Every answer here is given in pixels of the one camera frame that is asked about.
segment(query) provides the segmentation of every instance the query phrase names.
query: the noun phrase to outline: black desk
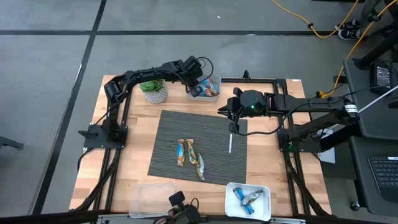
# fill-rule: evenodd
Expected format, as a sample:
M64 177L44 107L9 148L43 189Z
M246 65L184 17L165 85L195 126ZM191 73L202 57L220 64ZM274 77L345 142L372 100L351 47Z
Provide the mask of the black desk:
M368 162L371 156L398 155L398 142L351 137L349 144L359 183L356 184L359 204L372 214L398 217L398 203L388 202L380 197Z
M369 70L358 69L352 60L344 62L344 70L347 77L350 92L370 87ZM362 91L352 95L353 101L360 110L375 100L379 95L370 91ZM398 99L389 100L383 98L374 105L361 112L359 126L361 133L367 138L398 140L398 109L388 108L388 104Z

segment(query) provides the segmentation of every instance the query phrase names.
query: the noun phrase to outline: white plastic bin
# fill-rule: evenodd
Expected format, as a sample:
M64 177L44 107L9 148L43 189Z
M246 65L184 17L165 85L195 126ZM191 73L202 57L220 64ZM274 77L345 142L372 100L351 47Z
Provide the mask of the white plastic bin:
M215 88L218 90L219 95L214 97L205 97L205 96L193 97L190 93L187 93L188 100L216 102L218 100L218 97L221 95L221 77L219 75L212 75L209 79L211 80Z
M233 189L236 187L242 188L243 194L248 195L256 190L263 190L250 205L254 209L254 213L248 215L243 207L241 207L240 199L235 195ZM268 187L260 185L229 183L225 191L225 214L229 217L251 218L256 220L268 221L271 218L271 191Z
M174 184L136 184L130 201L131 218L160 217L172 208L169 197L175 193Z

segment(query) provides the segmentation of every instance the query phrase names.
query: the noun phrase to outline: wooden table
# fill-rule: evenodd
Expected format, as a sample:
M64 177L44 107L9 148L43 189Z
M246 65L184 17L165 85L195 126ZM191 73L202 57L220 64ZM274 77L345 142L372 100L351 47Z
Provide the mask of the wooden table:
M103 85L112 77L112 75L105 75L103 78L93 115L93 122L106 111L107 101ZM286 81L290 95L297 98L304 97L300 80ZM216 113L217 109L224 106L227 99L233 96L234 87L239 87L242 90L273 92L272 85L264 83L222 83L221 86L221 95L218 101L212 103L188 101L185 96L185 87L183 85L180 83L167 83L169 96L164 103L159 105L153 105L146 101L139 87L134 87L127 119L129 133L126 147L121 153L111 207L112 212L128 213L130 199L132 198L132 187L135 184L174 183L177 190L182 190L184 192L186 198L185 203L189 203L193 197L199 199L199 212L202 215L225 215L224 185L147 175L162 110L220 116ZM294 113L293 118L296 124L306 123L310 120L308 113ZM277 126L278 120L275 117L248 119L249 132L270 131ZM330 213L329 199L318 159L311 153L301 153L300 155L307 188L322 208ZM70 208L79 206L97 184L103 156L104 149L94 149L83 158L70 202ZM289 217L292 215L287 175L283 155L279 151L276 134L256 134L248 136L248 161L246 172L247 184L265 185L271 190L272 216ZM104 208L107 192L108 186L105 186L100 208ZM297 195L299 212L303 213L300 191L297 186L295 186L295 192Z

